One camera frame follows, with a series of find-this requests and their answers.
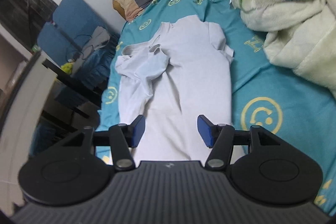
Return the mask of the blue covered chair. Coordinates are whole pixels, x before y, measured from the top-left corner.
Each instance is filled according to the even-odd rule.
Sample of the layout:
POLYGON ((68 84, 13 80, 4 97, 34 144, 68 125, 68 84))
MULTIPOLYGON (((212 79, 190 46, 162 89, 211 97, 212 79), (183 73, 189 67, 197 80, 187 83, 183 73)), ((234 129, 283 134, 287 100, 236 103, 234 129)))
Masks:
POLYGON ((78 69, 73 69, 72 77, 92 90, 108 79, 119 38, 120 35, 84 0, 62 0, 40 31, 37 46, 58 66, 70 59, 82 62, 78 69), (108 44, 94 51, 86 60, 79 60, 80 50, 98 26, 109 32, 108 44))

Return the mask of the white t-shirt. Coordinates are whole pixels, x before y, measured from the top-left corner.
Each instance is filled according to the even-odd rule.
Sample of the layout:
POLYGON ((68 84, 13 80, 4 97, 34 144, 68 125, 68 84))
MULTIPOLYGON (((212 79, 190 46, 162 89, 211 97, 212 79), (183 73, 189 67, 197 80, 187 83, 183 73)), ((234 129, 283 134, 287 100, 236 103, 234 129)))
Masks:
POLYGON ((233 55, 221 26, 196 15, 162 23, 149 41, 123 49, 115 66, 120 122, 146 121, 135 162, 207 159, 197 119, 231 123, 233 55))

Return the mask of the pale green plush blanket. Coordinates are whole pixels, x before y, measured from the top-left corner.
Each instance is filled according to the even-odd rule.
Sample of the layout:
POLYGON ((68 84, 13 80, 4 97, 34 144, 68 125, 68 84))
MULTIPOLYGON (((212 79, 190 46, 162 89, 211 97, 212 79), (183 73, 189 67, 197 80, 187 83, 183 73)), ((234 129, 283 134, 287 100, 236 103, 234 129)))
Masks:
POLYGON ((335 92, 335 0, 230 0, 273 65, 335 92))

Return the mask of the grey cloth on chair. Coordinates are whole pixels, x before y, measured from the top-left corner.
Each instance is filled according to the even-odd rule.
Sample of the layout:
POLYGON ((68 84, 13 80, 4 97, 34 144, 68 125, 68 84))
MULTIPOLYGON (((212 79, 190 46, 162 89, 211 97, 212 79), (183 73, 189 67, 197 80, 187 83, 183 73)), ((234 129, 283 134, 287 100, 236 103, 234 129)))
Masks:
POLYGON ((109 40, 109 32, 101 26, 96 27, 93 34, 91 35, 91 38, 84 45, 82 50, 80 50, 78 59, 86 60, 92 53, 94 53, 94 51, 105 47, 109 40))

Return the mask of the dark window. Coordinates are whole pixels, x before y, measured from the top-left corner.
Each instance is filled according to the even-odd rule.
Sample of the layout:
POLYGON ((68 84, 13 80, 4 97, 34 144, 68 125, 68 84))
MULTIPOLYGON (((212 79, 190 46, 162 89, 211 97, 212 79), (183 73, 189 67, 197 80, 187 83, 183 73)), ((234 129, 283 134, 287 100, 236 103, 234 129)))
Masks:
POLYGON ((1 24, 30 50, 57 6, 53 0, 1 0, 1 24))

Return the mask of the white desk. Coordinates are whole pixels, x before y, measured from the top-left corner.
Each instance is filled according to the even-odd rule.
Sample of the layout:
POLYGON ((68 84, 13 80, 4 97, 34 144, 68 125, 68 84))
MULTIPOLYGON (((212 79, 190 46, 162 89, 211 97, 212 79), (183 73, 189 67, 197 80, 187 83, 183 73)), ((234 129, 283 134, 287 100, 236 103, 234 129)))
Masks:
POLYGON ((45 67, 46 57, 31 57, 10 94, 1 118, 1 211, 14 213, 15 205, 24 204, 18 173, 29 157, 33 134, 56 74, 45 67))

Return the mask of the teal smiley bed sheet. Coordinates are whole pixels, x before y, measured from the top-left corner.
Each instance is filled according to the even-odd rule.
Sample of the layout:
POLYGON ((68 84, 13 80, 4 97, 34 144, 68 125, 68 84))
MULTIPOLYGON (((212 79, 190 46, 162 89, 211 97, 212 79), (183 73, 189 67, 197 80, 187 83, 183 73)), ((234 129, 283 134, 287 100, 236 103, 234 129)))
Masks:
POLYGON ((233 50, 230 65, 231 123, 238 130, 260 125, 320 165, 323 183, 315 204, 335 215, 335 99, 328 89, 272 65, 264 51, 265 34, 246 27, 229 0, 153 0, 142 15, 123 26, 102 94, 99 131, 121 123, 117 58, 125 47, 149 41, 162 23, 196 15, 221 26, 233 50))

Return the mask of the yellow-green small object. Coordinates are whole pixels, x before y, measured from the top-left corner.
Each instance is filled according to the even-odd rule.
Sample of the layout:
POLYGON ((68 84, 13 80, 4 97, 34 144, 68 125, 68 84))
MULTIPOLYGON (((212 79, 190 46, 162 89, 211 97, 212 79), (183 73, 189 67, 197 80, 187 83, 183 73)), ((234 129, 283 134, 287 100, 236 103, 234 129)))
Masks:
POLYGON ((63 64, 60 68, 61 68, 61 70, 62 70, 64 73, 66 73, 66 74, 68 74, 68 75, 71 75, 71 74, 72 74, 73 66, 74 66, 73 63, 65 63, 65 64, 63 64))

